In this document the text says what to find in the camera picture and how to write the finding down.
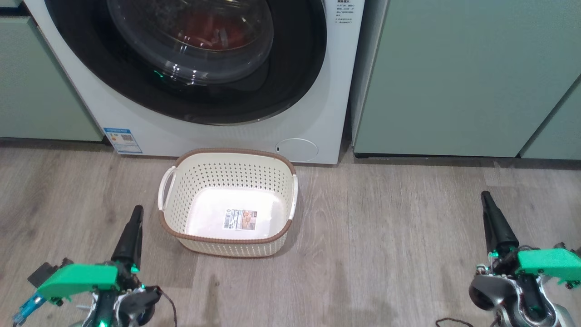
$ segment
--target washing machine door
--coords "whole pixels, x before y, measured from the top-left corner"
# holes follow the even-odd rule
[[[248,123],[288,109],[325,56],[322,0],[45,2],[67,45],[103,82],[193,123]]]

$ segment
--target basket bottom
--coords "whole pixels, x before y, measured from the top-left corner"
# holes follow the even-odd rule
[[[287,220],[275,192],[246,187],[209,187],[196,194],[185,234],[227,240],[271,237]]]

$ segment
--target blue and white sticker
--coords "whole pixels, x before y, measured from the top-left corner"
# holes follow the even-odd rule
[[[105,134],[119,153],[143,153],[128,129],[104,128]]]

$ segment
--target perforated basket wall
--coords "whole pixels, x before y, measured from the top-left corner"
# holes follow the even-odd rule
[[[164,190],[172,177],[168,194]],[[276,235],[258,240],[226,240],[185,234],[194,196],[207,187],[235,186],[269,190],[283,199],[286,224]],[[159,189],[160,221],[188,249],[225,257],[265,257],[281,249],[295,214],[297,179],[293,165],[269,152],[201,149],[178,158]]]

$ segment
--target basket handle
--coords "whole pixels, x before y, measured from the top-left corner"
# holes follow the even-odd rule
[[[157,192],[157,207],[161,211],[166,210],[167,199],[169,198],[169,195],[171,194],[171,189],[174,188],[175,170],[176,169],[177,169],[177,167],[175,167],[175,166],[172,166],[170,169],[168,169],[166,171],[166,173],[163,174],[162,182],[159,184],[159,191]],[[167,186],[167,181],[170,178],[170,176],[172,177],[170,188],[167,189],[167,194],[164,194],[165,190],[166,190],[166,186]]]

